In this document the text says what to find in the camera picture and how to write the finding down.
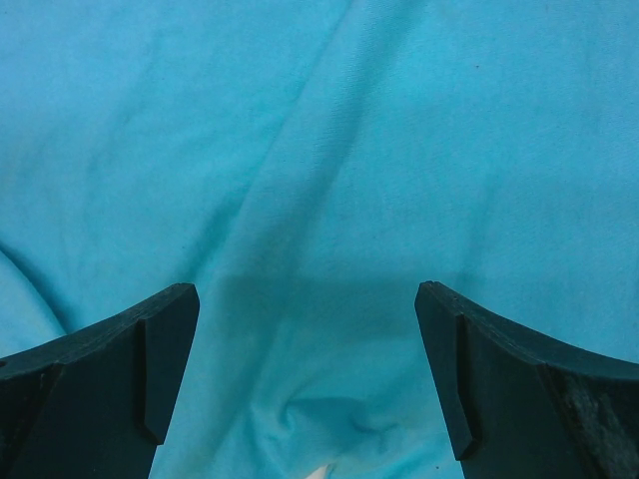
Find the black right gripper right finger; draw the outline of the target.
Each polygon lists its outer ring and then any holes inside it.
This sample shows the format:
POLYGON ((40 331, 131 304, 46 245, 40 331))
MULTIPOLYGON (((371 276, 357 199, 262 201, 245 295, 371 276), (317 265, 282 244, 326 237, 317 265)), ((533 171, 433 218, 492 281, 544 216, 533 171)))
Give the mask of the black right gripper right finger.
POLYGON ((638 366, 495 314, 436 281, 415 312, 466 478, 635 478, 638 366))

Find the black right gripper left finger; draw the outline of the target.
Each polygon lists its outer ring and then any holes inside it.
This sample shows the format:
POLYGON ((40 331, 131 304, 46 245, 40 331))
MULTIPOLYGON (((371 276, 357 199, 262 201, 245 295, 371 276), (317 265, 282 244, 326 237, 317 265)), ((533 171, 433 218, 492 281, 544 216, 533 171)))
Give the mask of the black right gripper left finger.
POLYGON ((167 437, 200 301, 177 283, 1 360, 4 478, 146 478, 167 437))

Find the teal t shirt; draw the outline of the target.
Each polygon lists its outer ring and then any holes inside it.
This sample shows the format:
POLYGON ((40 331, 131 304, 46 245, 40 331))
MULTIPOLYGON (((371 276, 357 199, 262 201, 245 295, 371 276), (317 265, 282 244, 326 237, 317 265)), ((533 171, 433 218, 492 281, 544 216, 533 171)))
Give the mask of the teal t shirt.
POLYGON ((435 280, 638 358, 634 1, 5 1, 1 352, 201 301, 155 478, 457 478, 435 280))

